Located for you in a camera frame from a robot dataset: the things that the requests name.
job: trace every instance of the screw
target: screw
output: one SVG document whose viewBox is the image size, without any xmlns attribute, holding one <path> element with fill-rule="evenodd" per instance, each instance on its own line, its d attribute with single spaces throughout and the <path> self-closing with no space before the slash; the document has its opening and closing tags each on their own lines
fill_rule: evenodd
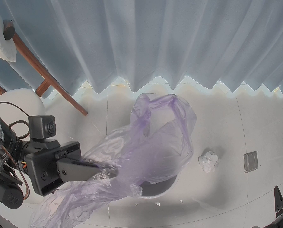
<svg viewBox="0 0 283 228">
<path fill-rule="evenodd" d="M 48 173 L 47 173 L 46 171 L 43 171 L 43 172 L 41 173 L 41 179 L 42 179 L 42 180 L 45 180 L 47 176 L 48 176 Z"/>
</svg>

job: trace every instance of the gray curtain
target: gray curtain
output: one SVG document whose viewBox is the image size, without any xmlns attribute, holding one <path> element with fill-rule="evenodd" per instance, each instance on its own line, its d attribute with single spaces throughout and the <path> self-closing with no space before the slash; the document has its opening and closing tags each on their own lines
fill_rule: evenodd
<svg viewBox="0 0 283 228">
<path fill-rule="evenodd" d="M 100 93 L 121 76 L 135 92 L 186 75 L 283 92 L 283 0 L 0 0 L 0 13 L 71 94 L 86 79 Z M 21 56 L 0 60 L 7 90 L 41 82 Z"/>
</svg>

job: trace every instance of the crumpled paper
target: crumpled paper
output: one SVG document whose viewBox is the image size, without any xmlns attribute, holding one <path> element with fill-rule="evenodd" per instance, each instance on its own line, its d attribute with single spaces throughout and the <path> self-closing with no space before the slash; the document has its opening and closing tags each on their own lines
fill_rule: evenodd
<svg viewBox="0 0 283 228">
<path fill-rule="evenodd" d="M 206 173 L 214 172 L 218 161 L 219 158 L 213 151 L 209 151 L 199 157 L 199 164 Z"/>
</svg>

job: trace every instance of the purple plastic bag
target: purple plastic bag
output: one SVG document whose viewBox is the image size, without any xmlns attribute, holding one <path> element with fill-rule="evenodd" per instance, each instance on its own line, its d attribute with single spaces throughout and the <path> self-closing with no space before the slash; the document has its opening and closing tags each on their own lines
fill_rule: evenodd
<svg viewBox="0 0 283 228">
<path fill-rule="evenodd" d="M 131 124 L 112 131 L 82 157 L 103 172 L 47 196 L 30 227 L 72 228 L 110 201 L 141 196 L 142 182 L 153 184 L 176 176 L 192 157 L 190 136 L 196 119 L 183 98 L 141 94 L 131 111 Z M 102 179 L 111 166 L 118 170 L 117 177 Z"/>
</svg>

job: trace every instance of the camera lens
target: camera lens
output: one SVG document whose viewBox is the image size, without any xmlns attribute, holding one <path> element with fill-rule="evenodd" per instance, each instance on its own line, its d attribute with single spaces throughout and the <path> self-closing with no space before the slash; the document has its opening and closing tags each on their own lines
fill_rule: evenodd
<svg viewBox="0 0 283 228">
<path fill-rule="evenodd" d="M 47 129 L 49 134 L 55 134 L 56 124 L 53 120 L 48 123 Z"/>
</svg>

